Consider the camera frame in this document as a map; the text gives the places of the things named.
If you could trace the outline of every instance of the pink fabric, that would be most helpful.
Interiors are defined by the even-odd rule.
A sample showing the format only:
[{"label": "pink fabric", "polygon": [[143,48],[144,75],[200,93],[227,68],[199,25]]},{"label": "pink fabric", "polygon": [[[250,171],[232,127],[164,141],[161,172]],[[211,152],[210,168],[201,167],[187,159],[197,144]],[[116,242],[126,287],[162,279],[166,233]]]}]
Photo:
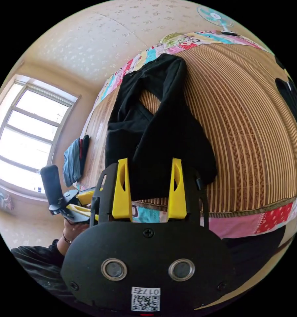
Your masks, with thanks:
[{"label": "pink fabric", "polygon": [[263,214],[235,218],[210,218],[209,229],[220,238],[245,237],[255,233],[262,217]]}]

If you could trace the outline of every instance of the person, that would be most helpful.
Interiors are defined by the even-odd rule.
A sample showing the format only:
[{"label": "person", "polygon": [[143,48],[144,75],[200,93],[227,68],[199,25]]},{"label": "person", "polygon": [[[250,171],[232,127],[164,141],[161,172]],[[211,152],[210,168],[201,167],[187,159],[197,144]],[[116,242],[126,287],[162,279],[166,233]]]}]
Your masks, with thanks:
[{"label": "person", "polygon": [[11,249],[11,253],[39,285],[66,304],[75,305],[76,299],[61,278],[60,270],[70,243],[88,227],[64,219],[62,236],[49,247],[19,246]]},{"label": "person", "polygon": [[[99,312],[94,311],[91,306],[77,301],[60,275],[70,243],[88,227],[88,224],[73,224],[65,219],[62,236],[59,239],[53,240],[48,248],[42,246],[20,246],[11,249],[11,253],[24,270],[56,298],[81,312],[99,316]],[[230,250],[235,266],[236,278],[234,289],[237,289],[254,276],[279,251],[278,246],[283,238],[284,229],[285,227],[282,227],[274,232],[259,236],[223,239]],[[213,313],[242,295],[240,294],[221,304],[204,308],[200,311],[200,315],[206,316]]]}]

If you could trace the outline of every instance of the qr code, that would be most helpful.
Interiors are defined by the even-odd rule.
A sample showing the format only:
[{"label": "qr code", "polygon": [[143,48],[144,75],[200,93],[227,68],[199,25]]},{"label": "qr code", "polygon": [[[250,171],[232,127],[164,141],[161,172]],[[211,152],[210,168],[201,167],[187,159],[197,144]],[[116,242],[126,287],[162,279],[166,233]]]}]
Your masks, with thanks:
[{"label": "qr code", "polygon": [[160,289],[133,288],[133,311],[160,311]]}]

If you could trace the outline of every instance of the wrist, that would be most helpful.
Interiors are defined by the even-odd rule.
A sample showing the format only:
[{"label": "wrist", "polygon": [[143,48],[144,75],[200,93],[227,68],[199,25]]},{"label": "wrist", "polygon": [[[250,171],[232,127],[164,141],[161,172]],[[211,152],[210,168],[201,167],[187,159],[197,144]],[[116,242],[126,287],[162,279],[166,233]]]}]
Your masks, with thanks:
[{"label": "wrist", "polygon": [[62,232],[62,239],[68,244],[71,244],[73,241],[73,239],[68,234],[66,234],[65,230]]},{"label": "wrist", "polygon": [[63,236],[58,240],[57,242],[57,249],[58,251],[65,256],[68,249],[69,249],[70,243],[67,243]]}]

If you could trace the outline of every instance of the red polka dot fabric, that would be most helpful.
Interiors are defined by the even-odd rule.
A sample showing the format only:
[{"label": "red polka dot fabric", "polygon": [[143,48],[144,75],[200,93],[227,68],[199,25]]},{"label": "red polka dot fabric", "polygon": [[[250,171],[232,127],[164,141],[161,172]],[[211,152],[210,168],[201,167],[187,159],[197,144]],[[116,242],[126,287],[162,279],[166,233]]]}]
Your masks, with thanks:
[{"label": "red polka dot fabric", "polygon": [[255,231],[255,234],[270,231],[275,226],[286,222],[291,212],[292,206],[293,206],[293,203],[290,203],[286,206],[266,212],[263,215],[261,219],[261,223],[259,224],[259,227]]}]

